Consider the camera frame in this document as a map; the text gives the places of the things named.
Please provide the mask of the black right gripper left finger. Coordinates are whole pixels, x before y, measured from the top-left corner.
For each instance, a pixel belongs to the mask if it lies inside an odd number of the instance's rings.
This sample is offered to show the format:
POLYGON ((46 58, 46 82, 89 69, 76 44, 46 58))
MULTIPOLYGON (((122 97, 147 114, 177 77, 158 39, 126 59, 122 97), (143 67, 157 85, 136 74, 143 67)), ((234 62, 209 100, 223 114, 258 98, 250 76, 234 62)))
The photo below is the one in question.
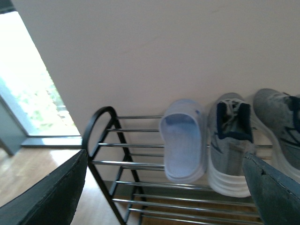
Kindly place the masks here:
POLYGON ((88 156, 80 150, 0 208, 2 225, 69 225, 85 184, 88 156))

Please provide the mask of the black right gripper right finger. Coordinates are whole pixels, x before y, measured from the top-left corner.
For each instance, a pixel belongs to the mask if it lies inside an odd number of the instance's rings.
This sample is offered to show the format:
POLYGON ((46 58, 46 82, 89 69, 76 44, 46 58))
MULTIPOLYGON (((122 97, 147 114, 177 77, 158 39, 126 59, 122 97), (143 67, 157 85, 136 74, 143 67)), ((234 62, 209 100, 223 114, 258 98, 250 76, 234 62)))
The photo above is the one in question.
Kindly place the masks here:
POLYGON ((300 223, 300 184, 247 152, 242 163, 246 182, 265 225, 300 223))

